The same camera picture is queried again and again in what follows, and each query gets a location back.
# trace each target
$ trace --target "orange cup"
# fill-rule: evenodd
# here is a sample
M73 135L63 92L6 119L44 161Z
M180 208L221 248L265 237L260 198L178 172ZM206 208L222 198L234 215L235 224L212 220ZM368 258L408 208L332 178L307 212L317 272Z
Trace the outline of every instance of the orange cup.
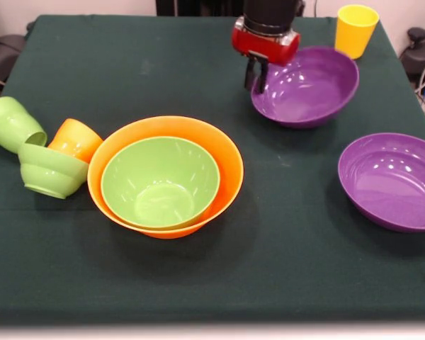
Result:
M211 206L199 221L189 227L175 230L148 230L121 220L106 205L101 195L101 177L110 159L127 145L156 136L173 136L190 140L204 147L219 166L219 191ZM158 239L176 239L199 230L223 213L236 198L244 178L241 154L233 141L221 130L194 118L159 116L138 120L114 132L99 146L88 170L88 187L99 210L115 223Z
M102 142L91 128L78 120L68 118L59 127L48 148L89 163Z

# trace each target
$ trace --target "bowl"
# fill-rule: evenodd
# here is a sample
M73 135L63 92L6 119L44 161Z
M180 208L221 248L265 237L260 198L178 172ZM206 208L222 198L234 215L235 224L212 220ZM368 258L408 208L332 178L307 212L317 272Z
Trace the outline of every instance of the bowl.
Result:
M200 145L152 137L128 145L107 164L101 182L107 206L121 220L146 229L193 224L219 190L219 168Z
M194 142L214 157L220 172L219 191L210 207L194 225L175 230L148 230L121 220L106 205L101 195L101 177L107 163L122 148L149 137L172 136ZM110 220L131 230L159 239L185 237L222 214L237 197L244 178L241 154L233 141L216 127L183 116L158 116L130 123L110 135L96 150L88 170L90 195L99 210Z
M37 193L65 199L86 181L88 163L47 147L24 143L18 158L24 186Z
M306 47L284 67L269 65L263 93L251 90L260 114L289 128L315 128L335 117L353 98L357 64L332 47Z
M352 142L339 160L339 178L354 205L396 232L425 232L425 141L378 133Z

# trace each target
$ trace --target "overturned cup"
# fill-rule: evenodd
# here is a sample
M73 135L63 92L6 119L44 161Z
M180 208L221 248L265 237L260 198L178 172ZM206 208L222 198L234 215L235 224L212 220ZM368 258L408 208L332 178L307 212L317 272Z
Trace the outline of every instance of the overturned cup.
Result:
M59 127L48 148L89 163L102 142L91 128L68 118Z
M16 99L0 97L0 145L17 154L26 142L44 146L47 134Z

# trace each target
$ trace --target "green bowl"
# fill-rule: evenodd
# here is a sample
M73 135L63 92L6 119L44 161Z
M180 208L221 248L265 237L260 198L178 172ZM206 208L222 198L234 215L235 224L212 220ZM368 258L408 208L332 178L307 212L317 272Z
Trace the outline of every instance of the green bowl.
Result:
M88 163L67 154L25 143L18 151L27 189L65 199L86 181Z
M101 192L123 221L174 230L201 217L219 184L219 168L200 145L177 137L151 137L128 145L109 161Z

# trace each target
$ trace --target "table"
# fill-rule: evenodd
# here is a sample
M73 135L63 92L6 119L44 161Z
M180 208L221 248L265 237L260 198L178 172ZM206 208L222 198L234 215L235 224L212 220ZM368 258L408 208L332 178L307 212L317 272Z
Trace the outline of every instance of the table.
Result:
M347 200L343 148L373 132L425 139L425 118L381 25L361 83L315 130L261 118L243 88L232 18L42 16L4 89L48 135L73 117L106 137L188 115L242 152L232 207L183 239L114 225L87 188L27 191L0 148L0 325L425 320L425 234L383 230ZM333 18L297 18L302 46L332 45Z

